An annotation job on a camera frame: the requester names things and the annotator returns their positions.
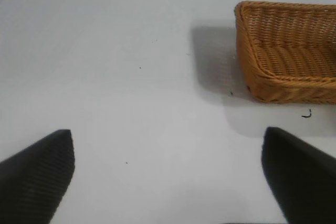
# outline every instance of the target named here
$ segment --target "textured black pad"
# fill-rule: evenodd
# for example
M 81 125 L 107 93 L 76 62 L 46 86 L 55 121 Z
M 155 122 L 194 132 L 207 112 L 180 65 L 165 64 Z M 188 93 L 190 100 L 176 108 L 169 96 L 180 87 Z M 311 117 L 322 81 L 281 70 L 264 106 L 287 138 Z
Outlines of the textured black pad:
M 336 160 L 278 128 L 262 150 L 267 182 L 290 224 L 336 223 Z
M 46 224 L 75 170 L 71 132 L 59 130 L 0 163 L 0 223 Z

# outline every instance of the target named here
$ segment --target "wicker basket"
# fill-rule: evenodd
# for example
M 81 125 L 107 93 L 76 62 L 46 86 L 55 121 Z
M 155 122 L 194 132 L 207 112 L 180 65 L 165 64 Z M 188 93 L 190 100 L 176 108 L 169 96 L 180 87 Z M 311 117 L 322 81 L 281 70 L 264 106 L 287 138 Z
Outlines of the wicker basket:
M 262 102 L 336 103 L 336 5 L 239 3 L 237 53 Z

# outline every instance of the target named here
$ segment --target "small black debris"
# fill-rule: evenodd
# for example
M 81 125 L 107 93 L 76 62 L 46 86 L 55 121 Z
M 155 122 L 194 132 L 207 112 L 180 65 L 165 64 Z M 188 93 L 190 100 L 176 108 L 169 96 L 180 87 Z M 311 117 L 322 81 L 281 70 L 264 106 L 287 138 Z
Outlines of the small black debris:
M 311 109 L 309 109 L 309 115 L 302 115 L 303 118 L 311 118 Z

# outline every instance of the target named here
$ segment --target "white table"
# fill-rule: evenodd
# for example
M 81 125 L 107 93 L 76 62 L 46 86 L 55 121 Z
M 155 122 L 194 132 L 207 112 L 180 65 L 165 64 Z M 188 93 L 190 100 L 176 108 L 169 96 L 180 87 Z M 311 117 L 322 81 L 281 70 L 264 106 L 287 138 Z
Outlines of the white table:
M 336 107 L 248 95 L 239 1 L 1 2 L 0 159 L 73 133 L 76 171 L 52 224 L 285 222 L 261 168 L 264 130 L 336 156 Z

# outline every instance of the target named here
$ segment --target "orange wicker basket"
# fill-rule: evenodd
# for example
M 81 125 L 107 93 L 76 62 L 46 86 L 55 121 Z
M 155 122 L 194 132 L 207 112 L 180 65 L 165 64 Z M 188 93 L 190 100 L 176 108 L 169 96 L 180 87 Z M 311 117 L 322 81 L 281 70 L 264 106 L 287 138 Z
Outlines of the orange wicker basket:
M 336 103 L 336 5 L 245 1 L 237 53 L 262 102 Z

